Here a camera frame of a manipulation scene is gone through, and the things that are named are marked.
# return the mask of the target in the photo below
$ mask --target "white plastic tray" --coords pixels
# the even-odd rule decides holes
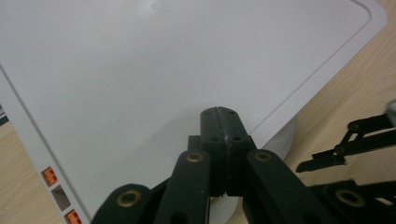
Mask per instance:
[[[3,0],[0,101],[84,222],[168,177],[209,107],[263,146],[385,23],[371,0]]]

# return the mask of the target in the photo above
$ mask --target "brass screw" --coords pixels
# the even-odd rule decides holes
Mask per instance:
[[[132,207],[142,198],[142,193],[135,189],[130,189],[119,195],[117,204],[121,207]]]
[[[254,158],[258,161],[268,162],[272,159],[272,156],[266,152],[258,152],[254,155]]]
[[[204,159],[204,156],[198,152],[192,152],[186,157],[187,161],[190,162],[199,162]]]
[[[363,197],[349,189],[339,189],[335,192],[335,196],[342,203],[352,207],[363,207],[366,205]]]

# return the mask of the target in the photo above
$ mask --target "wooden surface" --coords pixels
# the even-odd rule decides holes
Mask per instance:
[[[298,114],[287,165],[331,149],[347,124],[384,112],[396,99],[396,1],[378,0],[387,26]],[[346,158],[347,166],[298,174],[307,186],[354,178],[359,184],[396,179],[395,148]],[[62,223],[10,123],[0,127],[0,223]],[[247,223],[240,204],[229,223]]]

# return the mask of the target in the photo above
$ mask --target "black plastic part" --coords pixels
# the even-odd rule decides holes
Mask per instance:
[[[373,198],[396,196],[396,181],[363,185],[361,188]]]
[[[335,148],[343,150],[336,152],[341,156],[355,155],[368,151],[379,150],[384,147],[392,147],[396,145],[396,131],[387,131],[376,135],[360,138],[354,141],[341,143]]]
[[[187,150],[200,150],[201,149],[201,136],[200,135],[190,135],[189,145]]]
[[[209,216],[210,157],[202,150],[183,152],[168,181],[156,224],[203,224]]]
[[[353,181],[315,186],[313,191],[341,223],[396,223],[393,208],[372,198]]]
[[[3,124],[5,124],[7,122],[8,122],[8,117],[7,116],[4,116],[4,117],[0,118],[0,126],[2,126]]]
[[[225,148],[217,108],[209,108],[201,113],[201,150],[210,154],[210,185],[212,197],[225,193]]]
[[[161,184],[157,185],[154,189],[150,190],[150,199],[143,216],[142,223],[153,223],[155,215],[157,214],[158,208],[160,207],[163,194],[167,188],[169,179],[166,179]]]
[[[249,152],[247,176],[273,223],[338,223],[275,153]]]
[[[247,182],[244,167],[246,155],[256,149],[238,114],[219,107],[219,123],[225,144],[225,184],[229,196],[243,196]]]
[[[347,125],[348,131],[341,142],[347,142],[356,133],[357,138],[362,138],[367,133],[374,133],[381,130],[393,128],[388,115],[383,114],[379,116],[370,117],[367,119],[357,119]]]
[[[122,186],[114,190],[110,196],[108,196],[96,212],[92,224],[147,223],[145,222],[145,211],[149,204],[149,198],[149,189],[144,186],[135,184]]]
[[[329,155],[326,157],[317,157],[312,161],[301,162],[296,169],[297,173],[315,171],[336,165],[345,165],[346,160],[342,156]]]
[[[272,223],[265,207],[262,205],[259,196],[253,186],[247,185],[242,202],[245,217],[249,224]]]
[[[313,160],[301,162],[297,166],[296,172],[301,173],[336,165],[345,165],[345,156],[396,145],[396,130],[364,137],[368,133],[394,128],[387,114],[354,120],[347,125],[347,128],[348,131],[339,145],[333,149],[313,154]]]

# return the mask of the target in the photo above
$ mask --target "orange connector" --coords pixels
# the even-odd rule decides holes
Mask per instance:
[[[51,187],[54,185],[56,182],[58,182],[58,178],[56,178],[55,173],[53,173],[52,168],[47,168],[42,172],[43,176],[45,177],[45,180],[47,182],[47,185]]]
[[[81,224],[81,220],[79,219],[79,216],[74,209],[71,212],[67,213],[65,218],[68,224]]]

